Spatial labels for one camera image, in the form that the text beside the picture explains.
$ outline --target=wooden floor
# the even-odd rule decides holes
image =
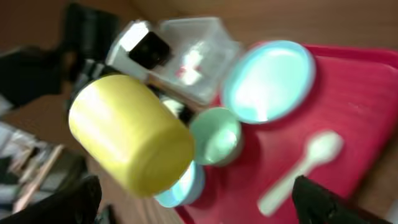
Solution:
[[[45,48],[58,40],[60,12],[67,0],[2,1],[0,3],[0,52],[21,44]],[[146,17],[153,21],[175,16],[219,16],[231,35],[245,46],[259,40],[289,39],[302,43],[383,47],[398,50],[398,1],[396,0],[84,0],[86,4],[121,16],[123,23]],[[45,96],[4,119],[38,137],[65,143],[83,152],[70,135],[64,95]],[[152,199],[139,199],[123,189],[92,159],[104,192],[103,203],[112,203],[121,223],[180,223],[173,210]],[[384,216],[398,199],[398,132],[387,144],[362,187],[353,197],[361,207]]]

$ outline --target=clear plastic container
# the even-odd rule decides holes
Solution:
[[[172,48],[172,57],[151,74],[190,100],[211,103],[239,57],[240,44],[216,17],[163,21],[159,29]]]

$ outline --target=plate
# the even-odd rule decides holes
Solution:
[[[244,123],[270,122],[298,107],[314,79],[314,59],[305,47],[272,41],[248,52],[232,69],[221,102]]]

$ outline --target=utensil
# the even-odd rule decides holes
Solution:
[[[314,59],[305,47],[271,41],[236,64],[224,82],[221,102],[244,123],[265,123],[298,107],[314,79]]]
[[[190,124],[195,139],[195,162],[225,166],[237,158],[243,148],[241,124],[226,108],[200,113]]]
[[[173,208],[193,203],[205,187],[205,171],[201,165],[191,162],[187,171],[169,190],[155,196],[161,206]]]
[[[110,75],[82,89],[69,112],[73,136],[128,191],[169,189],[193,160],[184,126],[140,81]]]
[[[314,135],[307,143],[304,158],[259,199],[260,212],[267,217],[274,214],[290,195],[296,177],[307,175],[316,166],[332,161],[342,147],[343,139],[334,131]]]

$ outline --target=white and black device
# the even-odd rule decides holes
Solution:
[[[147,21],[132,21],[113,42],[105,64],[120,72],[145,80],[148,70],[164,64],[170,46]]]

